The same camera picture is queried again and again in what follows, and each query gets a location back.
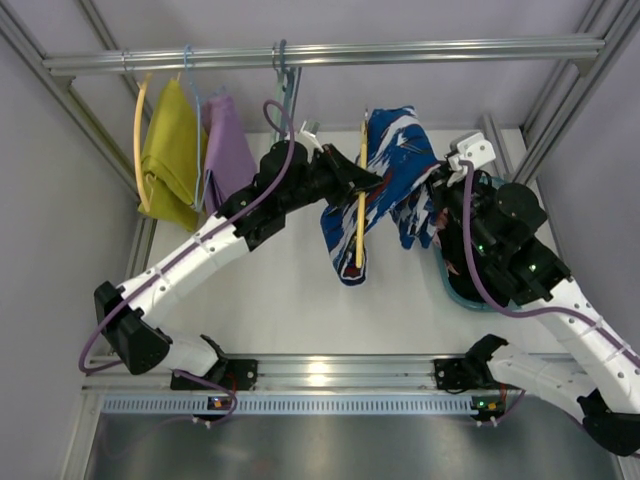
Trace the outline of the teal blue empty hanger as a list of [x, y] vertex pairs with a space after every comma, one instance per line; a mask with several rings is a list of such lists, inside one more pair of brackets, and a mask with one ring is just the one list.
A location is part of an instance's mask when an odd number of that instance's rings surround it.
[[282, 39], [277, 46], [274, 68], [277, 72], [277, 98], [281, 101], [291, 120], [295, 118], [298, 96], [302, 78], [302, 68], [294, 67], [287, 60], [286, 39]]

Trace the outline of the black garment in basket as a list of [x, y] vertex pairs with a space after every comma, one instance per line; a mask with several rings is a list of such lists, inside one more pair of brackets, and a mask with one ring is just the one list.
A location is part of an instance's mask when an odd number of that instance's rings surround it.
[[[480, 192], [483, 190], [491, 192], [492, 187], [495, 186], [493, 184], [493, 180], [494, 177], [487, 172], [481, 171]], [[466, 302], [478, 304], [483, 308], [489, 307], [483, 297], [478, 293], [471, 279], [465, 258], [462, 229], [458, 226], [448, 226], [446, 230], [441, 232], [440, 236], [437, 236], [437, 238], [441, 257], [444, 263], [446, 281], [451, 287], [451, 290], [460, 299]], [[489, 280], [486, 278], [486, 275], [480, 270], [481, 258], [476, 252], [474, 252], [474, 261], [478, 274], [487, 292], [496, 303], [502, 307], [506, 307], [509, 304], [508, 297], [501, 294], [489, 284]]]

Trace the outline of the light blue hanger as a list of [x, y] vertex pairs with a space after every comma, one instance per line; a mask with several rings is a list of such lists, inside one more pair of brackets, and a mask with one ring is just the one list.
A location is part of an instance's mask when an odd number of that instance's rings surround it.
[[203, 160], [203, 125], [202, 125], [202, 101], [196, 85], [194, 74], [192, 73], [191, 56], [193, 54], [192, 47], [187, 44], [183, 50], [183, 68], [187, 77], [194, 102], [195, 102], [195, 118], [196, 118], [196, 181], [194, 187], [193, 208], [196, 212], [201, 213], [204, 206], [204, 182], [205, 169]]

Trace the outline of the purple garment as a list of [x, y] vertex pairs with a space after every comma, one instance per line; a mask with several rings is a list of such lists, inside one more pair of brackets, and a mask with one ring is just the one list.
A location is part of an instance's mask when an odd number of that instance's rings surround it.
[[221, 93], [203, 108], [208, 135], [204, 159], [204, 207], [211, 215], [235, 192], [248, 186], [257, 173], [233, 98]]

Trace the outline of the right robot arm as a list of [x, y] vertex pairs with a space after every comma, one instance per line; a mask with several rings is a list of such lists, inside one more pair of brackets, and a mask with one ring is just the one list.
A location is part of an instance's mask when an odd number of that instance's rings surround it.
[[502, 383], [533, 394], [571, 416], [605, 450], [638, 454], [638, 354], [537, 239], [547, 215], [533, 191], [519, 183], [494, 186], [482, 174], [439, 165], [427, 180], [437, 212], [461, 234], [471, 282], [494, 311], [539, 321], [581, 369], [572, 372], [487, 334], [455, 361], [457, 372], [472, 388]]

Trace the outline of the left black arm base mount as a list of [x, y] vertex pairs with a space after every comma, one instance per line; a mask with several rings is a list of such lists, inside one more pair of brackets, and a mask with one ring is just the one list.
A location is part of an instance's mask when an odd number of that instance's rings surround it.
[[193, 380], [173, 373], [169, 388], [174, 391], [213, 390], [211, 384], [233, 392], [251, 390], [258, 377], [256, 359], [220, 358], [202, 377]]

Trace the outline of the pink garment in basket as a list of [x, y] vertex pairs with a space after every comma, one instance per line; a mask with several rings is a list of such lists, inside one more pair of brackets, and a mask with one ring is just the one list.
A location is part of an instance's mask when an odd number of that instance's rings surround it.
[[449, 223], [449, 216], [448, 216], [448, 210], [444, 209], [442, 210], [436, 219], [436, 231], [440, 232], [446, 229], [447, 225]]

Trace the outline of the aluminium frame post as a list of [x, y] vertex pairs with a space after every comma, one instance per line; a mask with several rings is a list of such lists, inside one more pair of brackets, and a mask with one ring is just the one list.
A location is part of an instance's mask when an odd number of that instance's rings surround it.
[[108, 163], [126, 188], [136, 196], [132, 162], [109, 134], [98, 117], [73, 87], [74, 76], [55, 77], [44, 61], [46, 52], [24, 21], [10, 6], [1, 2], [1, 38], [36, 77], [63, 112]]
[[613, 69], [626, 47], [639, 33], [637, 1], [592, 1], [577, 31], [593, 34], [604, 46], [593, 59], [560, 60], [543, 83], [533, 106], [518, 128], [524, 153], [510, 150], [505, 130], [495, 115], [486, 112], [478, 127], [494, 145], [497, 159], [489, 170], [507, 181], [530, 184], [539, 175], [586, 108], [597, 88]]

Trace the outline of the mustard yellow garment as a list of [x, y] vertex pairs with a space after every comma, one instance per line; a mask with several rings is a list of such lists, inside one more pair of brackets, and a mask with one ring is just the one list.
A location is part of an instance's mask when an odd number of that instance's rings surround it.
[[[203, 132], [203, 158], [206, 141]], [[143, 169], [155, 175], [155, 183], [151, 211], [145, 214], [139, 202], [138, 212], [195, 231], [196, 118], [177, 78], [163, 87], [141, 145]]]

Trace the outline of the green empty hanger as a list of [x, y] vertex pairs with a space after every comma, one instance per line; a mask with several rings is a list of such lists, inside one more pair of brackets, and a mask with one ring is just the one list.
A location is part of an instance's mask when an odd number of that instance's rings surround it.
[[[283, 88], [285, 84], [285, 74], [283, 73], [280, 67], [279, 55], [280, 55], [280, 43], [276, 42], [273, 45], [273, 49], [272, 49], [272, 67], [276, 73], [276, 84], [275, 84], [275, 91], [273, 94], [273, 100], [281, 104], [284, 98]], [[276, 125], [276, 127], [272, 131], [271, 142], [276, 143], [280, 140], [280, 137], [281, 137], [279, 129], [281, 128], [281, 125], [282, 125], [281, 123], [282, 115], [281, 115], [281, 111], [277, 107], [272, 107], [271, 112], [272, 112], [271, 119]]]

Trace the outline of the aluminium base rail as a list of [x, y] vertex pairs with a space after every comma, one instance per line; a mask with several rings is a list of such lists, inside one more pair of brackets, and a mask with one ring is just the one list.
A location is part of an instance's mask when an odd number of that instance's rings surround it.
[[[532, 354], [572, 372], [580, 371], [568, 354]], [[256, 359], [258, 377], [249, 391], [283, 393], [417, 393], [437, 392], [433, 361], [462, 355], [294, 355], [229, 354], [234, 359]], [[82, 390], [92, 393], [169, 392], [172, 374], [162, 367], [131, 375], [119, 365], [91, 374]]]

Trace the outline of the aluminium hanging rail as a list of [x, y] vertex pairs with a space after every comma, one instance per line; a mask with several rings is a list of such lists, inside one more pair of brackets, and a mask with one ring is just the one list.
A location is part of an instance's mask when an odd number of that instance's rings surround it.
[[42, 65], [53, 76], [227, 69], [310, 68], [522, 60], [593, 60], [604, 39], [588, 34], [503, 39], [431, 40], [379, 44], [279, 43], [251, 48], [182, 47], [51, 54]]

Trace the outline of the teal plastic basket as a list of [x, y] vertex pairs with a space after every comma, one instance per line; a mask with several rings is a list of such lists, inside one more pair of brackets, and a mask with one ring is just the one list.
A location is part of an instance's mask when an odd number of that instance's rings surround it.
[[[480, 193], [481, 187], [499, 187], [504, 181], [492, 177], [487, 172], [475, 173], [474, 193]], [[463, 245], [462, 228], [455, 221], [448, 219], [446, 210], [438, 215], [436, 234], [433, 237], [436, 246], [436, 259], [441, 279], [449, 297], [467, 310], [486, 313], [493, 311], [478, 293], [470, 276]], [[481, 270], [482, 258], [479, 251], [473, 249], [474, 263], [477, 273], [490, 296], [502, 307], [509, 306], [510, 300], [493, 288], [485, 273]]]

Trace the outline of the yellow hanger with trousers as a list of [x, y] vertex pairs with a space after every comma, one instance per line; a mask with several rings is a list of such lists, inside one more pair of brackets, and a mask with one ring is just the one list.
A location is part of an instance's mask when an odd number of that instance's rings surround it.
[[[368, 157], [368, 118], [369, 110], [365, 108], [363, 121], [361, 123], [361, 142], [359, 167], [365, 169], [367, 167]], [[366, 194], [361, 192], [358, 195], [357, 209], [357, 225], [356, 225], [356, 249], [355, 249], [355, 265], [362, 268], [364, 264], [364, 234], [366, 223]]]

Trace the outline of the yellow hanger on left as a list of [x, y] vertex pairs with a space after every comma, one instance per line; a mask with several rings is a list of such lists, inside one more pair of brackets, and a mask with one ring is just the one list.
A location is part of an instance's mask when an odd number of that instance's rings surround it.
[[142, 165], [142, 119], [144, 105], [149, 84], [153, 77], [152, 73], [146, 73], [141, 82], [137, 83], [138, 93], [135, 102], [133, 119], [133, 164], [137, 193], [140, 199], [140, 207], [145, 214], [151, 211], [151, 203], [154, 195], [155, 175], [145, 172]]

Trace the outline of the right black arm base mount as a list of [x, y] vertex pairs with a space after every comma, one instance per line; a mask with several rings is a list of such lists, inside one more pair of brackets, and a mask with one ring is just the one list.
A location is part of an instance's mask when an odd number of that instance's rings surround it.
[[464, 357], [436, 359], [433, 366], [439, 390], [462, 393], [479, 386], [475, 367]]

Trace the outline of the blue white patterned trousers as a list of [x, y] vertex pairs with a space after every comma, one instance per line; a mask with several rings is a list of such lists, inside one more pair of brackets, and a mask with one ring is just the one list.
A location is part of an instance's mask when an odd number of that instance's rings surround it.
[[[368, 119], [367, 170], [383, 182], [366, 196], [365, 230], [389, 216], [403, 248], [409, 250], [415, 242], [429, 248], [437, 230], [437, 212], [426, 180], [438, 166], [414, 107], [373, 110]], [[320, 226], [340, 282], [349, 287], [363, 284], [367, 266], [356, 265], [357, 203], [326, 207]]]

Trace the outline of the left aluminium frame post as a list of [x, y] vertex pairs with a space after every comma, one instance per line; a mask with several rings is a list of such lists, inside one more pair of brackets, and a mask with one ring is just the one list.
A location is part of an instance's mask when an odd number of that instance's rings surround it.
[[36, 77], [63, 112], [108, 163], [126, 188], [136, 196], [132, 162], [109, 134], [98, 117], [73, 87], [74, 76], [55, 77], [44, 61], [46, 52], [24, 21], [10, 6], [1, 2], [1, 38]]

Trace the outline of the right aluminium frame post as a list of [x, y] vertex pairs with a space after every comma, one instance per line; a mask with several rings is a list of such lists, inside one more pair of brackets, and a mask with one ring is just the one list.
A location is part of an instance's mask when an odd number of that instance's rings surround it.
[[597, 88], [613, 69], [626, 47], [639, 33], [637, 1], [592, 1], [577, 31], [593, 34], [604, 46], [593, 59], [560, 60], [543, 83], [533, 106], [518, 128], [524, 153], [510, 150], [505, 130], [495, 115], [486, 112], [478, 127], [494, 145], [497, 159], [489, 170], [507, 181], [530, 184], [539, 175], [586, 108]]

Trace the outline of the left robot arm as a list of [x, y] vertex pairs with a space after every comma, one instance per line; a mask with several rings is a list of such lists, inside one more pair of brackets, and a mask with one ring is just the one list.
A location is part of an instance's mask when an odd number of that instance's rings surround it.
[[333, 145], [308, 150], [280, 141], [262, 157], [251, 183], [232, 194], [181, 246], [149, 270], [120, 285], [94, 291], [100, 333], [132, 375], [158, 367], [206, 378], [224, 354], [204, 335], [165, 324], [169, 312], [218, 270], [280, 232], [287, 214], [324, 200], [342, 207], [383, 182]]

